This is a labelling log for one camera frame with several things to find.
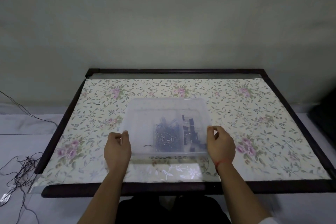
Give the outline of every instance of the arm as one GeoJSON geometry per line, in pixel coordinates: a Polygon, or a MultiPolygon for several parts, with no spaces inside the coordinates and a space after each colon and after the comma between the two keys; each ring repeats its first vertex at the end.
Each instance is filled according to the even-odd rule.
{"type": "Polygon", "coordinates": [[[108,135],[104,158],[109,172],[78,224],[111,224],[115,222],[121,184],[131,158],[131,145],[127,131],[124,131],[122,135],[119,133],[108,135]]]}
{"type": "Polygon", "coordinates": [[[271,217],[232,165],[236,154],[232,137],[221,126],[209,126],[207,134],[209,155],[214,163],[220,161],[217,171],[232,223],[258,224],[271,217]]]}

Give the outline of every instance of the white sleeve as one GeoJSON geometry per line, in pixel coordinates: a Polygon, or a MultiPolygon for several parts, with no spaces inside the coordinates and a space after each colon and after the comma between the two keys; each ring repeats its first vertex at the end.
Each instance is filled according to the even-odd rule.
{"type": "Polygon", "coordinates": [[[280,222],[278,220],[275,220],[275,218],[273,217],[268,217],[259,222],[259,224],[280,224],[280,222]]]}

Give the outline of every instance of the black pants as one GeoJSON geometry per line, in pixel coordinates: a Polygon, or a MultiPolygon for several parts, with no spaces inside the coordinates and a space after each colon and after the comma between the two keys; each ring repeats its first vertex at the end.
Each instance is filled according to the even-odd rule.
{"type": "Polygon", "coordinates": [[[175,200],[171,211],[160,205],[159,197],[135,196],[119,203],[115,223],[201,223],[231,224],[217,201],[203,195],[183,196],[175,200]]]}

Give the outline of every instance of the table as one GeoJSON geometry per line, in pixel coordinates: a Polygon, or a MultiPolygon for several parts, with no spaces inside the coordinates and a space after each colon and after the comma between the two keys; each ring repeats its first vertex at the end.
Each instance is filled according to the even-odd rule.
{"type": "MultiPolygon", "coordinates": [[[[255,193],[331,192],[336,172],[263,69],[89,69],[35,173],[43,197],[91,197],[103,147],[134,97],[202,97],[236,143],[233,165],[255,193]]],[[[131,159],[122,195],[221,194],[210,158],[131,159]]]]}

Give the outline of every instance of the red thread bracelet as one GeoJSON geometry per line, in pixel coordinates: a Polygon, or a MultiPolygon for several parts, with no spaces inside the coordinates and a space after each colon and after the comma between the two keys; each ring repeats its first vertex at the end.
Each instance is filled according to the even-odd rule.
{"type": "Polygon", "coordinates": [[[218,171],[217,171],[217,167],[218,167],[218,165],[221,164],[221,163],[229,163],[229,164],[232,164],[232,161],[230,161],[228,158],[223,158],[223,159],[221,159],[220,161],[215,162],[214,164],[215,164],[215,169],[216,169],[216,172],[217,172],[217,173],[218,173],[218,171]]]}

